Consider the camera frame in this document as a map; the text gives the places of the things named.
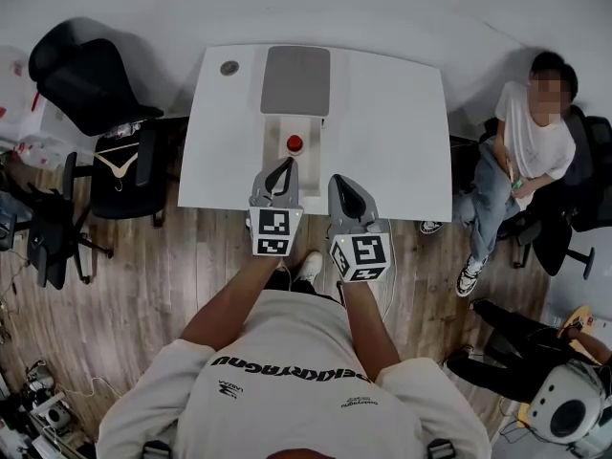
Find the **clear plastic bottle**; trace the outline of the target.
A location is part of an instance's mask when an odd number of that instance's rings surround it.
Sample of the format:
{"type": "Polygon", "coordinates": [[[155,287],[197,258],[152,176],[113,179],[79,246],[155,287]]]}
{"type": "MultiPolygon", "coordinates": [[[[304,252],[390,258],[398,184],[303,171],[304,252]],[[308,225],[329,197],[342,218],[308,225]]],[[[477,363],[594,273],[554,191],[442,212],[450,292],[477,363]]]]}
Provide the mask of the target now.
{"type": "Polygon", "coordinates": [[[118,140],[126,137],[130,137],[138,132],[141,128],[141,123],[128,122],[111,128],[106,134],[103,135],[104,139],[107,140],[118,140]]]}

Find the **person's right forearm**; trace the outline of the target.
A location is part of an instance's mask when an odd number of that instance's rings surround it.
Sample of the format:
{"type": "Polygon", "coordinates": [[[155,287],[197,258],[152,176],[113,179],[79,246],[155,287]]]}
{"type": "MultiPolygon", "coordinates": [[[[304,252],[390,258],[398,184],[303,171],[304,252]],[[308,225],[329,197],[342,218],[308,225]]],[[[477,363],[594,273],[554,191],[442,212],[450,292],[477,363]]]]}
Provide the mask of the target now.
{"type": "Polygon", "coordinates": [[[401,363],[377,301],[366,282],[341,285],[353,347],[366,376],[383,387],[385,372],[401,363]]]}

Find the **black office chair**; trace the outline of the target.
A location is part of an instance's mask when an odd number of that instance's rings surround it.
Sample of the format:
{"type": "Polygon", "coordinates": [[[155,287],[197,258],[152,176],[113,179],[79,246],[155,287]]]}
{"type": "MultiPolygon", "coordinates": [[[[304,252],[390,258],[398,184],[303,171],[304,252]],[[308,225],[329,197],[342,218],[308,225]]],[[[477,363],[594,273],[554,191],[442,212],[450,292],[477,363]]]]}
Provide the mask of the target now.
{"type": "Polygon", "coordinates": [[[470,251],[479,258],[492,253],[497,241],[513,238],[524,248],[515,268],[525,267],[533,251],[550,276],[571,257],[584,264],[582,277],[589,277],[595,250],[580,253],[570,248],[570,242],[574,232],[612,228],[612,123],[584,115],[577,105],[570,107],[564,120],[576,146],[565,174],[537,189],[525,209],[509,211],[496,224],[489,244],[479,249],[470,242],[470,251]]]}
{"type": "Polygon", "coordinates": [[[89,284],[91,277],[83,274],[79,248],[84,246],[99,251],[108,259],[114,256],[111,248],[90,241],[82,230],[91,206],[87,205],[79,217],[75,218],[74,201],[64,198],[58,190],[44,192],[33,184],[28,184],[24,189],[11,176],[6,177],[6,183],[8,193],[32,212],[32,218],[21,223],[19,228],[29,232],[27,258],[37,269],[37,285],[41,288],[52,285],[57,290],[62,289],[69,259],[75,261],[79,280],[89,284]]]}
{"type": "Polygon", "coordinates": [[[167,124],[162,110],[136,99],[116,46],[104,38],[78,43],[71,22],[64,21],[34,46],[29,73],[42,97],[83,135],[97,140],[91,164],[80,165],[76,153],[68,155],[63,169],[65,198],[72,198],[77,178],[88,177],[89,205],[95,216],[108,220],[148,217],[160,228],[166,201],[167,124]],[[103,138],[111,128],[137,121],[141,128],[134,135],[103,138]],[[139,153],[122,179],[122,192],[117,192],[118,180],[94,153],[132,142],[139,145],[105,154],[114,164],[122,165],[139,153]]]}

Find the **person's white printed t-shirt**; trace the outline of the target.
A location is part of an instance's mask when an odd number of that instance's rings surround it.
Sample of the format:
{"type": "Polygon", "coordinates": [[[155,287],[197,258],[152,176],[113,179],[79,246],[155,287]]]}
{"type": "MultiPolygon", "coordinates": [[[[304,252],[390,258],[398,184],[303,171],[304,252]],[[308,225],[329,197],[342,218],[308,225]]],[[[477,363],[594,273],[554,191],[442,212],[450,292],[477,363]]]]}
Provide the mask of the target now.
{"type": "Polygon", "coordinates": [[[425,459],[444,439],[459,459],[491,459],[472,407],[428,358],[366,376],[345,309],[265,291],[222,350],[165,346],[99,427],[98,459],[139,459],[165,438],[180,459],[264,459],[309,449],[337,459],[425,459]]]}

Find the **person's left forearm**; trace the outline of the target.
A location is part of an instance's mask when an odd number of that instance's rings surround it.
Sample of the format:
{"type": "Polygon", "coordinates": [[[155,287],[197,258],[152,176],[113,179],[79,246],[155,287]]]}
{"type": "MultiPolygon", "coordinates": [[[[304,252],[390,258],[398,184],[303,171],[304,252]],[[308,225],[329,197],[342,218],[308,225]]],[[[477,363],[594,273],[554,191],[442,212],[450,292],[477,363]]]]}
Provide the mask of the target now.
{"type": "Polygon", "coordinates": [[[187,324],[180,339],[221,350],[241,334],[281,258],[253,256],[187,324]]]}

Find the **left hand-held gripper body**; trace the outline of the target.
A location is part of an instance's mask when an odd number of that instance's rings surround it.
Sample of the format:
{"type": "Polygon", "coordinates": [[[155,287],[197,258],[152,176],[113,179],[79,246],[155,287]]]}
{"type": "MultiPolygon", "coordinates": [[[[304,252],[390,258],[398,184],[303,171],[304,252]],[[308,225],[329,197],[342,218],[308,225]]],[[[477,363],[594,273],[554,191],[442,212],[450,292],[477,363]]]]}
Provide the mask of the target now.
{"type": "Polygon", "coordinates": [[[249,206],[251,252],[257,256],[288,256],[304,209],[249,206]]]}

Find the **round wooden side table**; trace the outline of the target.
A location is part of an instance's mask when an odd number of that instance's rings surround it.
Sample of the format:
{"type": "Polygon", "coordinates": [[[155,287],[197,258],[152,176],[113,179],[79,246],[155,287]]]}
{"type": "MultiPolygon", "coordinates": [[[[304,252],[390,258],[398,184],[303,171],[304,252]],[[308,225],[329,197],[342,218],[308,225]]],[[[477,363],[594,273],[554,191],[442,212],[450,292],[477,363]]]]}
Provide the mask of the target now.
{"type": "Polygon", "coordinates": [[[596,317],[588,305],[579,306],[560,326],[557,334],[569,326],[579,324],[581,331],[603,342],[612,349],[612,320],[596,317]]]}

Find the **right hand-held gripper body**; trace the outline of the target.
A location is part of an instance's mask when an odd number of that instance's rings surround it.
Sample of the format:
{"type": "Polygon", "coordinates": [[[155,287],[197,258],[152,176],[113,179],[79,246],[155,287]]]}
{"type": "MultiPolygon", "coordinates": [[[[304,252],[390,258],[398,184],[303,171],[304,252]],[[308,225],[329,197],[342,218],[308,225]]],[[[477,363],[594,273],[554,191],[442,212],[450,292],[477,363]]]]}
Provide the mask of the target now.
{"type": "Polygon", "coordinates": [[[328,253],[344,283],[381,279],[391,267],[388,232],[336,234],[328,239],[328,253]]]}

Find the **pile of clear plastic jugs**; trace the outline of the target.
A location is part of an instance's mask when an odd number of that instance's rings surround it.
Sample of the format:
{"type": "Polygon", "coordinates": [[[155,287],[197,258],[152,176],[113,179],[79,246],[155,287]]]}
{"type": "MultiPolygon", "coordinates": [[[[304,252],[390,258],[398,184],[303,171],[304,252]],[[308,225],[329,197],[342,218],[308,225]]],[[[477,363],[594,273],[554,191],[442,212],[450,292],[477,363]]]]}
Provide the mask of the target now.
{"type": "Polygon", "coordinates": [[[27,166],[55,171],[62,165],[61,143],[40,132],[35,84],[28,71],[28,56],[0,45],[0,157],[15,156],[27,166]]]}

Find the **person's white shoe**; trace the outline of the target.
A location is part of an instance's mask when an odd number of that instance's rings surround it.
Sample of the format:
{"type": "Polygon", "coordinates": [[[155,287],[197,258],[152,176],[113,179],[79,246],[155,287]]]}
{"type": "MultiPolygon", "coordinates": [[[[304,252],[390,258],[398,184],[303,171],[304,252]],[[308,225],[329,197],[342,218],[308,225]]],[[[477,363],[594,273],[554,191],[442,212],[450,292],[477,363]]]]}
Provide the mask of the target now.
{"type": "Polygon", "coordinates": [[[311,251],[303,260],[294,281],[306,281],[313,285],[323,268],[323,255],[319,251],[311,251]]]}

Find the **wooden clothes hanger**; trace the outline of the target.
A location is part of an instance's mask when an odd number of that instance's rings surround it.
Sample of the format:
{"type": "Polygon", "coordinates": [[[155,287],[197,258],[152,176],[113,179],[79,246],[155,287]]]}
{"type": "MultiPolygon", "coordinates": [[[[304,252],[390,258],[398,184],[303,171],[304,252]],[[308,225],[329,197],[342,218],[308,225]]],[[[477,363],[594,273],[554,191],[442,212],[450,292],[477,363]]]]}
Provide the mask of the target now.
{"type": "Polygon", "coordinates": [[[125,177],[125,175],[128,172],[129,167],[131,166],[131,164],[133,164],[139,156],[138,152],[135,152],[128,160],[126,160],[122,165],[116,165],[113,162],[111,162],[109,159],[107,159],[105,157],[105,154],[107,153],[113,153],[125,148],[132,148],[132,147],[137,147],[139,144],[137,142],[132,142],[129,144],[125,144],[125,145],[121,145],[121,146],[116,146],[116,147],[112,147],[112,148],[108,148],[105,150],[101,150],[98,152],[94,153],[94,158],[98,159],[100,162],[102,162],[103,164],[105,164],[106,166],[108,166],[111,169],[111,172],[113,174],[113,176],[118,180],[118,184],[115,186],[115,191],[117,192],[122,192],[123,190],[123,183],[122,183],[122,179],[125,177]]]}

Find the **person's black trouser leg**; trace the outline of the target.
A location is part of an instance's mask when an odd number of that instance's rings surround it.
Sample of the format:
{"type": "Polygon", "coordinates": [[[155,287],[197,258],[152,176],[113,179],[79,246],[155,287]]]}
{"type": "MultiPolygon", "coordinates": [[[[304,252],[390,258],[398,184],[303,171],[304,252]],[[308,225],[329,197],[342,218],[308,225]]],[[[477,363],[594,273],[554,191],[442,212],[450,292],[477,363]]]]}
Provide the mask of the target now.
{"type": "Polygon", "coordinates": [[[344,305],[341,296],[332,297],[330,295],[318,293],[311,282],[303,278],[292,279],[289,272],[274,271],[264,289],[314,295],[326,300],[331,300],[332,302],[336,302],[340,305],[344,305]]]}

